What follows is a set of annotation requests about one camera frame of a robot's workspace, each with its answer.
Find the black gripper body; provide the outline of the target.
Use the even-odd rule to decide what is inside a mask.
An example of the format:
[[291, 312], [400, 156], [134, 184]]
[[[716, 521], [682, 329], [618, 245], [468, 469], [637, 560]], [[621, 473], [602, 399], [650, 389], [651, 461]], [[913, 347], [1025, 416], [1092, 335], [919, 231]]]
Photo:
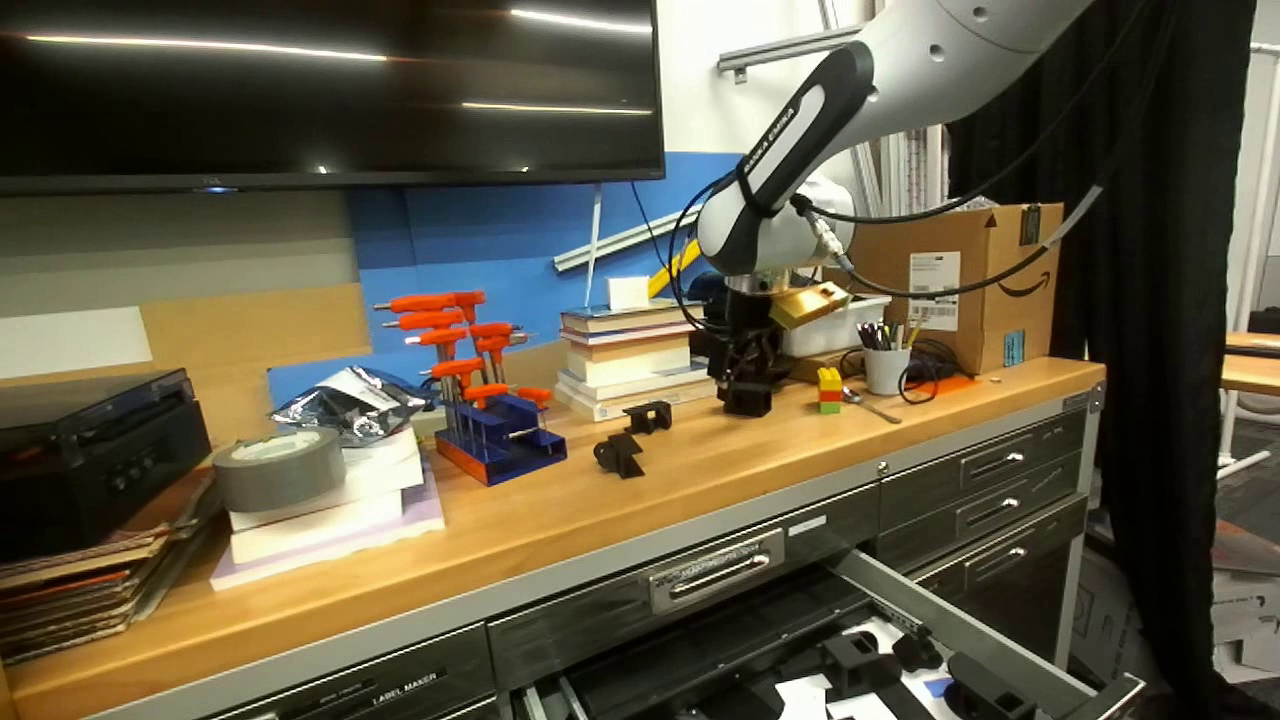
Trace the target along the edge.
[[763, 361], [780, 358], [780, 326], [770, 298], [714, 289], [703, 306], [709, 361], [738, 358], [738, 382], [761, 382]]

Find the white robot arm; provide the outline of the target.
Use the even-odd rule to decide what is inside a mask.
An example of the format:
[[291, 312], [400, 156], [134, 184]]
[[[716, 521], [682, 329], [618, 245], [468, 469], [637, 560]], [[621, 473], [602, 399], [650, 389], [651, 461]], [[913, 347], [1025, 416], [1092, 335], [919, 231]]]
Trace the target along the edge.
[[802, 184], [838, 152], [966, 120], [1019, 79], [1092, 0], [893, 0], [833, 48], [738, 159], [695, 220], [700, 257], [723, 277], [709, 329], [719, 399], [777, 389], [773, 341], [738, 312], [791, 268], [844, 261], [844, 239]]

